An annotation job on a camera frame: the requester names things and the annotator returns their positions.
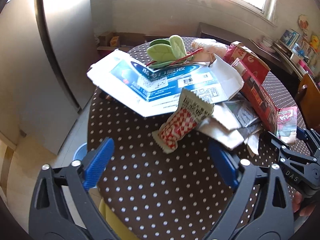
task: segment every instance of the wooden chair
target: wooden chair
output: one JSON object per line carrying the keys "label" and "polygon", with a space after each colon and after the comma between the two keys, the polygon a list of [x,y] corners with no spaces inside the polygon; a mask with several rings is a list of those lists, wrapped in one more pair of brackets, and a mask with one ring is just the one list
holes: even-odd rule
{"label": "wooden chair", "polygon": [[294,100],[307,128],[320,133],[320,91],[308,73],[303,76]]}

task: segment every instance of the polka dot tablecloth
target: polka dot tablecloth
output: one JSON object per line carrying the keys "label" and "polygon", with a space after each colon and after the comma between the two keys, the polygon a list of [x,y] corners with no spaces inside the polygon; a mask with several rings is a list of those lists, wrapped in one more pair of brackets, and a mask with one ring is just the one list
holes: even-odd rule
{"label": "polka dot tablecloth", "polygon": [[[194,38],[183,39],[187,51],[192,51]],[[147,48],[148,43],[129,54],[147,63]],[[263,87],[277,107],[295,105],[271,72]],[[98,182],[105,202],[140,239],[202,239],[233,193],[208,155],[208,137],[193,130],[179,141],[176,151],[167,155],[154,142],[151,132],[159,129],[170,114],[143,118],[116,100],[101,99],[100,93],[98,88],[90,108],[88,149],[96,149],[105,137],[115,142],[114,155]],[[298,125],[305,127],[299,110]],[[309,155],[302,141],[297,140],[291,149]],[[270,167],[277,161],[275,152],[263,141],[259,142],[259,156],[254,158],[243,145],[234,152],[255,165]],[[248,222],[258,190],[259,185],[255,185],[239,227]],[[294,189],[288,190],[292,196]]]}

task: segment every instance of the yellow duck toy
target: yellow duck toy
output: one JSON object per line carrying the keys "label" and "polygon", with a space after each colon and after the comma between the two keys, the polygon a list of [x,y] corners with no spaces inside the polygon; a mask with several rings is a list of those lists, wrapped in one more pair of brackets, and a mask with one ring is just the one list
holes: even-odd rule
{"label": "yellow duck toy", "polygon": [[318,51],[319,47],[319,38],[317,35],[312,34],[311,35],[311,41],[310,41],[310,46],[315,49],[315,51]]}

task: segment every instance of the human hand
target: human hand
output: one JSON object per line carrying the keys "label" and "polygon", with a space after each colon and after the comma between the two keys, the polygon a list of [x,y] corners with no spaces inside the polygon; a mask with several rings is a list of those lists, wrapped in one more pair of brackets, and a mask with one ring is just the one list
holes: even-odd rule
{"label": "human hand", "polygon": [[[300,192],[296,191],[296,193],[294,194],[293,198],[292,198],[292,209],[293,212],[297,212],[300,209],[301,206],[301,202],[303,200],[303,197],[301,195]],[[301,211],[300,211],[300,216],[310,216],[310,214],[313,212],[313,210],[315,209],[316,204],[312,203],[306,207],[304,207]]]}

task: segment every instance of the refrigerator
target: refrigerator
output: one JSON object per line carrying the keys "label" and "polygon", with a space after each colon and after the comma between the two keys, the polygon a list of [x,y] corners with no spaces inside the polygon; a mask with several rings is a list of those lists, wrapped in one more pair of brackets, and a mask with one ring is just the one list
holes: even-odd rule
{"label": "refrigerator", "polygon": [[14,115],[0,132],[16,143],[18,125],[57,154],[95,89],[86,76],[98,60],[90,0],[10,0],[0,40],[0,105]]}

